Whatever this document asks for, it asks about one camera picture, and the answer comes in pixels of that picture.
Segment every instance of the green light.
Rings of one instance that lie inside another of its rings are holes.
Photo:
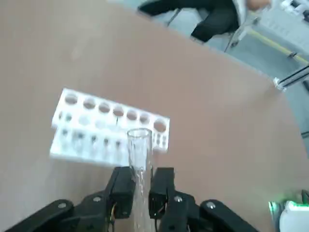
[[[309,204],[298,204],[295,202],[288,202],[287,207],[293,211],[309,211]]]

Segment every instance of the tan table surface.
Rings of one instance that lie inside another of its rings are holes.
[[[63,87],[169,116],[161,166],[263,232],[268,201],[309,186],[284,94],[265,76],[103,0],[0,1],[0,230],[50,201],[78,202],[111,170],[49,159]]]

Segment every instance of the floor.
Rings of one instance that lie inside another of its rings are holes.
[[[144,2],[144,0],[110,0],[123,4],[132,10]],[[174,12],[157,16],[154,20],[158,23],[166,23],[173,16]],[[195,25],[200,18],[195,10],[186,9],[173,20],[169,29],[176,30],[184,36],[190,36]],[[224,51],[228,38],[226,36],[217,36],[211,39],[205,46]],[[270,78],[283,79],[309,62],[309,55],[302,54],[301,57],[290,59],[287,54],[295,51],[291,44],[285,42],[260,26],[252,27],[252,30],[246,34],[241,42],[227,53],[238,60],[250,65],[251,67],[262,71]],[[301,132],[309,131],[309,93],[306,92],[301,83],[289,87],[285,91],[287,100],[294,112],[297,124]],[[304,139],[309,154],[309,138]]]

